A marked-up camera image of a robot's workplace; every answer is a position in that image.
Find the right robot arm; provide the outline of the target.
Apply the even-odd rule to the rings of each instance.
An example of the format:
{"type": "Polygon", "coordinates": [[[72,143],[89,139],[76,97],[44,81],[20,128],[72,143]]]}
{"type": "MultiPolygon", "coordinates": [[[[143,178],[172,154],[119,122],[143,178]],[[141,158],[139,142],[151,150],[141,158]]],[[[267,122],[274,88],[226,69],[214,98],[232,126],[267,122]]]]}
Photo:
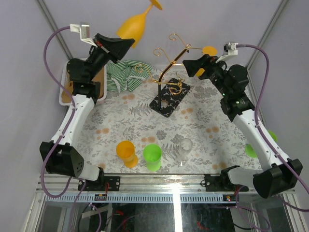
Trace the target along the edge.
{"type": "Polygon", "coordinates": [[[224,70],[225,62],[209,55],[197,60],[184,60],[183,65],[189,77],[200,69],[204,70],[200,79],[209,79],[221,93],[223,113],[246,137],[262,168],[260,171],[237,165],[226,168],[221,172],[221,187],[228,191],[237,185],[254,188],[263,198],[294,188],[302,163],[298,159],[290,159],[255,115],[255,106],[244,92],[249,82],[247,69],[236,64],[224,70]]]}

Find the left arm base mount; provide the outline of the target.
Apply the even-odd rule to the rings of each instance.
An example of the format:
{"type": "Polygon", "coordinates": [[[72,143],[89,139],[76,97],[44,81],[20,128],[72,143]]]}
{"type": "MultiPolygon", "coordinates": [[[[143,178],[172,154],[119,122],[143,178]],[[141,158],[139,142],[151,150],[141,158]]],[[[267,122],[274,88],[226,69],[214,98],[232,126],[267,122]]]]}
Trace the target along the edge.
{"type": "Polygon", "coordinates": [[[84,191],[119,191],[120,190],[119,176],[104,176],[103,180],[86,181],[84,191]]]}

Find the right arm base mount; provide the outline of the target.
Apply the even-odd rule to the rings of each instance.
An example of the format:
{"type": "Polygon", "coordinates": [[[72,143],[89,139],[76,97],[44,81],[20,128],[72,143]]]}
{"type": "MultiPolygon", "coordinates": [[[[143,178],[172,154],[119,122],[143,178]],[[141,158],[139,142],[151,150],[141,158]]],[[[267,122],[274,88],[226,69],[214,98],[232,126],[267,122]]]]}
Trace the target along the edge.
{"type": "Polygon", "coordinates": [[[204,181],[208,192],[236,192],[240,187],[232,184],[227,174],[204,174],[204,181]]]}

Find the green wine glass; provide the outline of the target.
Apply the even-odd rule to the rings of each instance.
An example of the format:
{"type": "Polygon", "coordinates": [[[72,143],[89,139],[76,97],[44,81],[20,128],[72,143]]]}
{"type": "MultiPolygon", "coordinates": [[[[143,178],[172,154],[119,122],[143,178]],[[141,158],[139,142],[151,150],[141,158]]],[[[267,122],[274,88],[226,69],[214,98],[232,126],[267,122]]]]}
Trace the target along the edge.
{"type": "MultiPolygon", "coordinates": [[[[276,134],[270,130],[268,130],[268,133],[270,134],[270,136],[272,137],[272,139],[277,142],[278,138],[276,136],[276,134]]],[[[252,146],[250,144],[246,144],[245,146],[245,153],[247,154],[248,157],[251,158],[257,158],[257,154],[255,153],[254,149],[252,148],[252,146]]]]}

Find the orange plastic cup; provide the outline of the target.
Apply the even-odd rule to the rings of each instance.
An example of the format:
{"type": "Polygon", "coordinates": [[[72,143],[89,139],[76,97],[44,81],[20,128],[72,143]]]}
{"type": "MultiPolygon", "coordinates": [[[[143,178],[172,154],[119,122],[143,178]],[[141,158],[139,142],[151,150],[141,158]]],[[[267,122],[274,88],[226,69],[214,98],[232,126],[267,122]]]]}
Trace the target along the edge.
{"type": "Polygon", "coordinates": [[[118,157],[123,161],[128,168],[133,168],[138,164],[138,157],[135,152],[135,147],[130,141],[122,141],[116,147],[118,157]]]}

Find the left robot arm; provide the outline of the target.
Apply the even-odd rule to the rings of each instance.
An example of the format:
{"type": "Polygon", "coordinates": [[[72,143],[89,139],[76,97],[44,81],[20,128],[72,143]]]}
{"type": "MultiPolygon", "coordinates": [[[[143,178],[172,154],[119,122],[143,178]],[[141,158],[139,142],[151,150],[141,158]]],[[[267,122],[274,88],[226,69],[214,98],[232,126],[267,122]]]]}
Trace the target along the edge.
{"type": "Polygon", "coordinates": [[[40,145],[43,171],[89,180],[90,187],[97,191],[105,187],[103,171],[86,163],[75,145],[86,118],[99,99],[100,82],[95,82],[94,77],[109,61],[120,61],[134,42],[132,38],[108,38],[98,33],[86,60],[73,58],[68,61],[66,71],[73,83],[72,99],[57,133],[51,141],[40,145]]]}

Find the gold wine glass rack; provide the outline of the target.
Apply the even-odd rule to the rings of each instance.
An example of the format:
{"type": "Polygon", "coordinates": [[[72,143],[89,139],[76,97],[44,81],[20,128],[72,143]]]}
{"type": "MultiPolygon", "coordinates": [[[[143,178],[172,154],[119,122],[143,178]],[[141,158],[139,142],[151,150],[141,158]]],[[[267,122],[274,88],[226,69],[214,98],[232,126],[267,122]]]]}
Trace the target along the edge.
{"type": "Polygon", "coordinates": [[[188,84],[184,83],[184,79],[179,75],[176,75],[175,78],[171,78],[168,82],[164,81],[165,75],[172,67],[181,66],[181,64],[178,63],[179,59],[182,58],[185,53],[188,53],[190,49],[194,49],[189,43],[183,43],[183,45],[183,51],[173,60],[168,60],[169,64],[162,71],[159,78],[154,79],[151,77],[151,81],[158,85],[158,94],[151,101],[149,107],[166,118],[172,115],[191,89],[188,84]]]}

